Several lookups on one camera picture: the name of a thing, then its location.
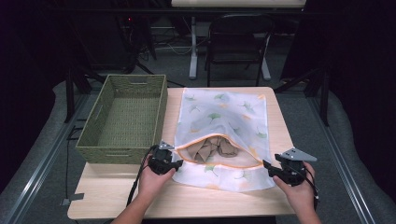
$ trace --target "black chair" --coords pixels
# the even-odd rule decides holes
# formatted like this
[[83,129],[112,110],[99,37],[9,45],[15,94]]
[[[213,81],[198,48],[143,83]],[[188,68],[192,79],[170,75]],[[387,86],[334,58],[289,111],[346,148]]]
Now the black chair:
[[210,24],[205,70],[210,86],[210,64],[259,65],[256,86],[262,74],[262,61],[268,38],[274,30],[273,20],[263,14],[228,14]]

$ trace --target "rectangular basket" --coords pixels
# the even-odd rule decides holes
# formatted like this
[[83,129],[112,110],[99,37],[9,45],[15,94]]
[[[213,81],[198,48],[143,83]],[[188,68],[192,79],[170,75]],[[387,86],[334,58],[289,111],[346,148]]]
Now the rectangular basket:
[[167,95],[165,75],[109,75],[76,149],[90,163],[140,164],[161,141]]

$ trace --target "person's right hand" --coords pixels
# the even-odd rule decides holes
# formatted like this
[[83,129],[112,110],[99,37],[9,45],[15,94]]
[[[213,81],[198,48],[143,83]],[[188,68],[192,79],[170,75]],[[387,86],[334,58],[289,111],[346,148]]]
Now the person's right hand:
[[[304,162],[304,165],[312,176],[315,176],[314,168],[312,168],[312,166],[307,162]],[[307,172],[306,177],[311,182],[313,182],[312,176]],[[285,192],[290,206],[293,208],[302,223],[306,223],[302,218],[313,218],[316,220],[316,222],[308,223],[320,223],[314,208],[314,190],[306,180],[300,185],[292,187],[283,182],[283,180],[276,175],[273,179],[274,182]]]

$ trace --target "light wood tabletop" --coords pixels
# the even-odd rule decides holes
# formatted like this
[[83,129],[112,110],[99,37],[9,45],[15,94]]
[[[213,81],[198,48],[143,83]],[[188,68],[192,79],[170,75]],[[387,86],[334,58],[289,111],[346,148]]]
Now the light wood tabletop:
[[305,0],[172,0],[172,7],[304,7]]
[[[273,165],[275,153],[293,147],[276,96],[267,87],[211,88],[210,90],[264,94],[267,100],[268,132]],[[168,89],[163,140],[174,143],[182,88]],[[126,206],[139,165],[86,163],[76,194],[82,200],[70,204],[71,219],[114,218]],[[170,180],[145,214],[145,218],[249,217],[293,214],[285,194],[278,187],[249,192],[200,189]]]

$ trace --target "brown garment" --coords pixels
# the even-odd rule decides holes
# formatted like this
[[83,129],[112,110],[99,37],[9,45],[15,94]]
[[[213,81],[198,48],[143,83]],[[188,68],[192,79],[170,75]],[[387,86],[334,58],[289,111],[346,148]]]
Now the brown garment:
[[234,157],[238,153],[238,148],[231,145],[227,139],[214,136],[187,147],[187,151],[193,159],[205,163],[216,151],[220,156]]

